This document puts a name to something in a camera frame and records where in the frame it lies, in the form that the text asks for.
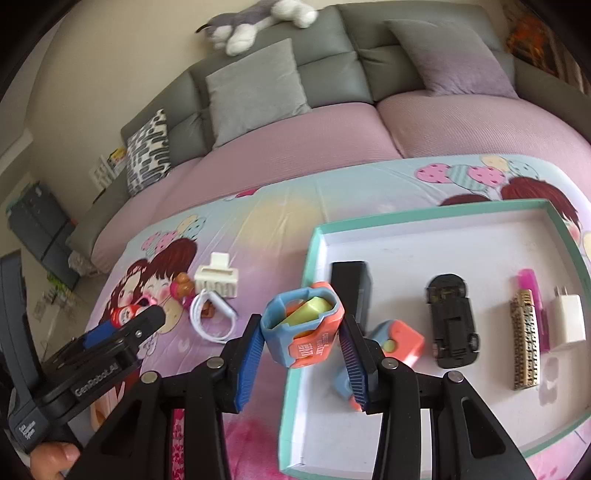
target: pink sofa seat cover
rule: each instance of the pink sofa seat cover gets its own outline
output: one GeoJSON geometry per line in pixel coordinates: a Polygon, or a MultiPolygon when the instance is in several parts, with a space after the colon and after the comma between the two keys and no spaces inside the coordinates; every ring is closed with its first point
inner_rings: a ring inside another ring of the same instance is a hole
{"type": "Polygon", "coordinates": [[[165,201],[170,190],[191,171],[199,158],[186,161],[154,185],[130,198],[115,214],[96,240],[92,262],[103,272],[110,271],[125,250],[127,242],[152,224],[157,206],[165,201]]]}
{"type": "Polygon", "coordinates": [[[561,168],[591,198],[591,145],[572,127],[526,102],[486,95],[394,95],[378,112],[404,158],[523,154],[561,168]]]}
{"type": "Polygon", "coordinates": [[[377,160],[401,158],[376,109],[319,107],[247,133],[205,156],[159,205],[154,222],[270,183],[377,160]]]}

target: stuffed animal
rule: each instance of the stuffed animal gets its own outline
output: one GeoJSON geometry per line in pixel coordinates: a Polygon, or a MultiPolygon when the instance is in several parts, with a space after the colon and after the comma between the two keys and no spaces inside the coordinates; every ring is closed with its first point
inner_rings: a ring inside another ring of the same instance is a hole
{"type": "Polygon", "coordinates": [[[259,0],[237,14],[221,14],[199,27],[216,49],[226,49],[230,56],[252,47],[256,34],[280,21],[292,21],[298,28],[307,28],[318,18],[318,12],[301,0],[259,0]]]}

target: gray pillow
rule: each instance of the gray pillow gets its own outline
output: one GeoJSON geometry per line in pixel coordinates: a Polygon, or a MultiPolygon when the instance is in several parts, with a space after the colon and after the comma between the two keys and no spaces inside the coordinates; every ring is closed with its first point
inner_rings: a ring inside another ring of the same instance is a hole
{"type": "Polygon", "coordinates": [[[287,38],[205,78],[216,142],[310,111],[287,38]]]}
{"type": "Polygon", "coordinates": [[[477,93],[518,98],[495,56],[470,27],[386,20],[432,95],[477,93]]]}
{"type": "Polygon", "coordinates": [[[127,188],[133,197],[163,179],[170,170],[166,115],[156,115],[127,141],[127,188]]]}

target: sofa armrest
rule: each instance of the sofa armrest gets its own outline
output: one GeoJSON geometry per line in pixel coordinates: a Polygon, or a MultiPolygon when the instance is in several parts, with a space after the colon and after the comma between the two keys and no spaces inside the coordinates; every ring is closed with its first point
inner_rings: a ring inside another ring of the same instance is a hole
{"type": "Polygon", "coordinates": [[[90,260],[96,239],[127,200],[129,200],[129,191],[127,174],[124,170],[96,199],[67,238],[66,245],[90,260]]]}
{"type": "Polygon", "coordinates": [[[591,143],[591,97],[529,63],[515,59],[517,94],[553,113],[591,143]]]}

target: human thumb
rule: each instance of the human thumb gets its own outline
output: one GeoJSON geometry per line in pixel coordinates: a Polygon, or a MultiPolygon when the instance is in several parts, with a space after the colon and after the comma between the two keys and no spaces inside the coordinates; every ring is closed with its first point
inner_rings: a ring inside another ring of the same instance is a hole
{"type": "Polygon", "coordinates": [[[61,480],[60,473],[78,460],[80,452],[69,443],[42,443],[31,452],[31,474],[35,480],[61,480]]]}

